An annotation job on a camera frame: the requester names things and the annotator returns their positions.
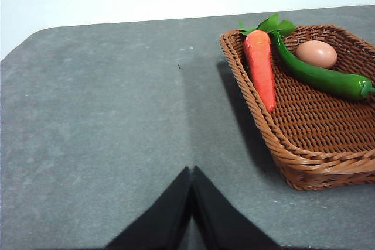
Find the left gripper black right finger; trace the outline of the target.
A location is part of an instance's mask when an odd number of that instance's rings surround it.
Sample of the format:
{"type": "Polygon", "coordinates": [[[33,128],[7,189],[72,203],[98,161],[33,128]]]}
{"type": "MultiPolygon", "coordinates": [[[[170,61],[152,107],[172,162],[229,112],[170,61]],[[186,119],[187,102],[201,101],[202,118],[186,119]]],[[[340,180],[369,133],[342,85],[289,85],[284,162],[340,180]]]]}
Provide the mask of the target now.
{"type": "Polygon", "coordinates": [[[193,216],[207,249],[280,249],[267,234],[234,208],[195,166],[193,216]]]}

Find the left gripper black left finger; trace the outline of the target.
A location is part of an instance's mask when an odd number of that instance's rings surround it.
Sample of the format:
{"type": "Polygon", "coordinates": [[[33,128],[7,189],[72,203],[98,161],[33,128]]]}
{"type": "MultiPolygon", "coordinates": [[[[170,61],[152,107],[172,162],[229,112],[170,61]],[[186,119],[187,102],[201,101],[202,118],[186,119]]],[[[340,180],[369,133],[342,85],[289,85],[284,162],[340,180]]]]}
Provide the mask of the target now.
{"type": "Polygon", "coordinates": [[[192,212],[192,175],[185,167],[142,215],[105,249],[178,249],[192,212]]]}

